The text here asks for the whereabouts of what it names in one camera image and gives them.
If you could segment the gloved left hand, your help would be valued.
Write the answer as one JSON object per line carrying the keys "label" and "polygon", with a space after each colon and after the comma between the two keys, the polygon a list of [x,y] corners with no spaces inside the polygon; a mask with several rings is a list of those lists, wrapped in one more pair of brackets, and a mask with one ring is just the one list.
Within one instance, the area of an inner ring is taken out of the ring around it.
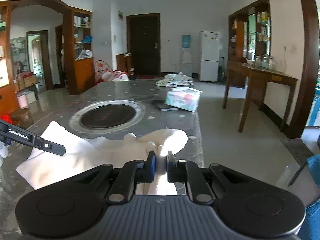
{"label": "gloved left hand", "polygon": [[0,142],[0,167],[3,165],[4,159],[9,155],[9,150],[7,146]]}

